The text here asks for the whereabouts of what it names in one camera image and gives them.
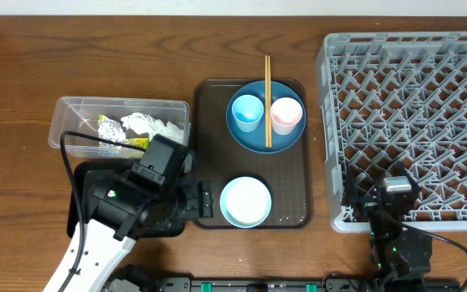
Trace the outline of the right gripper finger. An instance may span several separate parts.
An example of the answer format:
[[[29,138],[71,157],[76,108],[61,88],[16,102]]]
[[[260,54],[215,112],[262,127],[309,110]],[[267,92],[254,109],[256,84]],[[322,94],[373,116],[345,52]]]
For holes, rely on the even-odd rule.
[[[350,167],[347,167],[345,177],[345,198],[347,203],[356,203],[358,200],[358,191],[354,176]]]
[[[402,176],[405,176],[408,179],[412,189],[418,189],[417,182],[413,179],[413,177],[409,174],[408,170],[403,166],[401,162],[396,163],[396,169]]]

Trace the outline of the light blue white bowl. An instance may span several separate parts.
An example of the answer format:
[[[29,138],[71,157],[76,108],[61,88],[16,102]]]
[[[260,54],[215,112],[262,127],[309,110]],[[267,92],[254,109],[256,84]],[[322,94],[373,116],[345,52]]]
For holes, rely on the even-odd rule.
[[[257,178],[235,178],[221,191],[221,213],[227,222],[235,227],[255,228],[267,219],[271,208],[271,193]]]

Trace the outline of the white tissue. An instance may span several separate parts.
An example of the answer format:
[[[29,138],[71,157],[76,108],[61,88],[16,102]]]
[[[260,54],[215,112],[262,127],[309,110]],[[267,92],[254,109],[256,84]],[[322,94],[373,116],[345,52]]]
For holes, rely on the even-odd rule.
[[[147,114],[136,112],[122,117],[121,122],[127,130],[132,130],[137,135],[157,133],[156,120]]]
[[[155,123],[155,128],[157,134],[163,135],[164,137],[180,144],[184,143],[184,130],[178,128],[171,122],[164,124],[161,120],[157,120]]]

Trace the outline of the yellow foil snack wrapper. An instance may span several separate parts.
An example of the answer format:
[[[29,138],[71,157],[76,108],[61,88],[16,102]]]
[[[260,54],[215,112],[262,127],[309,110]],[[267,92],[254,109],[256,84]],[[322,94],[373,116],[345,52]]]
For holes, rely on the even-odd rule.
[[[97,126],[97,136],[101,139],[141,147],[143,149],[146,149],[149,145],[148,137],[127,138],[126,132],[123,130],[121,124],[104,115],[99,116]],[[99,143],[99,147],[104,148],[105,153],[110,157],[141,158],[143,155],[140,151],[136,151],[134,149],[119,147],[103,142]]]

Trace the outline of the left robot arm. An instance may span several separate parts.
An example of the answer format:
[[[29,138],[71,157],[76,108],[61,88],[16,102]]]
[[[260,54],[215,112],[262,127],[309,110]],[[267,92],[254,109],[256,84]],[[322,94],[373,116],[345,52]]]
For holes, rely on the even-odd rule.
[[[109,275],[141,238],[175,237],[186,221],[213,215],[210,183],[186,182],[171,191],[174,209],[166,217],[153,211],[155,193],[131,181],[131,161],[84,162],[75,168],[78,187],[67,232],[71,243],[48,291],[99,291]]]

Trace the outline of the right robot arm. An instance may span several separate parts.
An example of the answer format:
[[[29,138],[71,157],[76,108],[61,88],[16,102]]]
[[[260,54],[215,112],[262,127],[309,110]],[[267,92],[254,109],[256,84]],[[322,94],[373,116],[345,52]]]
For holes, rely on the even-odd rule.
[[[371,225],[371,260],[379,272],[360,281],[358,291],[426,291],[423,275],[431,271],[432,238],[401,225],[401,216],[413,209],[420,186],[404,166],[382,178],[360,195],[351,170],[346,170],[345,194],[356,217]]]

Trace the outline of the grey dishwasher rack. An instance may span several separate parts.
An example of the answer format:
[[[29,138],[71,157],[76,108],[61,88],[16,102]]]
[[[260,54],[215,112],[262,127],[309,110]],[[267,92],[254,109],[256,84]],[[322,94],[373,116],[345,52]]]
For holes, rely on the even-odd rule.
[[[348,202],[347,172],[367,195],[402,164],[421,188],[404,221],[467,231],[467,32],[332,33],[315,71],[331,227],[370,229]]]

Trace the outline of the brown serving tray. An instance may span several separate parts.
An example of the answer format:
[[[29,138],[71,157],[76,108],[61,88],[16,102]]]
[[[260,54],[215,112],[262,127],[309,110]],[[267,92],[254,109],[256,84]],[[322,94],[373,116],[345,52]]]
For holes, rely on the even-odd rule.
[[[196,151],[198,179],[211,183],[212,218],[196,225],[208,230],[230,229],[220,209],[221,191],[231,180],[249,176],[262,181],[272,197],[272,208],[260,229],[298,229],[311,218],[311,166],[307,129],[282,152],[262,154],[241,146],[230,134],[226,110],[242,86],[261,79],[207,79],[195,90],[192,146]]]

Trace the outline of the dark blue plate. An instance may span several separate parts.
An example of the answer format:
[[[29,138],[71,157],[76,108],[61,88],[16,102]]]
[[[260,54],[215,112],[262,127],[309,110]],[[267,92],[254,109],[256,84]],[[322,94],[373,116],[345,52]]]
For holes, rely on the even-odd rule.
[[[298,125],[288,135],[278,135],[272,129],[272,147],[266,148],[265,146],[265,114],[261,118],[259,125],[252,132],[240,131],[237,127],[234,116],[232,115],[232,104],[237,97],[241,95],[253,95],[258,97],[264,106],[264,81],[255,81],[247,85],[242,86],[235,92],[229,101],[226,110],[226,122],[230,134],[233,138],[244,148],[251,150],[252,152],[269,154],[282,152],[287,148],[293,146],[302,136],[306,126],[306,109],[302,98],[298,95],[298,92],[292,89],[290,86],[285,85],[281,82],[272,81],[272,103],[282,97],[291,97],[298,100],[303,109],[303,116]]]

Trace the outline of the clear plastic bin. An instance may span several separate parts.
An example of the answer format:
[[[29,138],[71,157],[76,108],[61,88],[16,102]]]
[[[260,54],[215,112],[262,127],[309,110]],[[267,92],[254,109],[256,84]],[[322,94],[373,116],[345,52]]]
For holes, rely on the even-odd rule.
[[[64,131],[97,136],[97,122],[100,115],[119,122],[127,138],[148,137],[150,142],[154,135],[137,135],[122,125],[122,117],[136,112],[150,115],[164,124],[171,122],[184,130],[183,145],[188,145],[191,127],[190,107],[185,101],[125,97],[61,97],[55,107],[49,132],[49,145],[52,148],[59,148],[60,136]]]

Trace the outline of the black tray bin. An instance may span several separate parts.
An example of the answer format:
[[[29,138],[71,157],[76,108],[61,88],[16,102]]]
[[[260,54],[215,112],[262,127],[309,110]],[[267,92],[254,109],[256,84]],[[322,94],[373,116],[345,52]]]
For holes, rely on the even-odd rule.
[[[78,187],[80,201],[83,201],[84,180],[86,173],[92,170],[112,170],[121,173],[125,170],[130,170],[131,167],[138,159],[110,159],[110,160],[93,160],[85,161],[78,164],[74,170],[74,177],[76,186]],[[78,225],[78,217],[76,212],[75,200],[71,195],[69,215],[67,219],[66,233],[69,238],[73,238],[75,234],[75,227]],[[185,223],[172,223],[170,227],[147,229],[139,237],[140,238],[163,238],[163,237],[176,237],[180,235],[185,229]]]

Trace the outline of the light blue cup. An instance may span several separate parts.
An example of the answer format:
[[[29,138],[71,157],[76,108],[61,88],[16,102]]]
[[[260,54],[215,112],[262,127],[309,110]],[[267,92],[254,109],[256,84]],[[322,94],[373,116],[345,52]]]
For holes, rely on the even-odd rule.
[[[264,114],[262,101],[253,95],[241,95],[232,104],[232,115],[240,131],[252,132]]]

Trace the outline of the pink white cup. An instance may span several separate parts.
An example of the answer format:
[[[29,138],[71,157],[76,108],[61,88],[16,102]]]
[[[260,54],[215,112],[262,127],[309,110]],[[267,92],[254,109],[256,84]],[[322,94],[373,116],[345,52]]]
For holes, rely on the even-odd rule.
[[[301,121],[303,109],[298,100],[282,97],[272,103],[272,129],[278,135],[288,135]]]

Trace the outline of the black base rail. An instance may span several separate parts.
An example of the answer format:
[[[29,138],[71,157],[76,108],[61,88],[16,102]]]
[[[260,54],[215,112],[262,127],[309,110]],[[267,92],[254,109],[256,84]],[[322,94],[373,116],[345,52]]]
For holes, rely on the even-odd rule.
[[[314,281],[190,279],[167,277],[156,282],[154,292],[377,292],[426,291],[455,292],[461,286],[456,281],[397,280],[382,283],[379,280],[326,277]]]

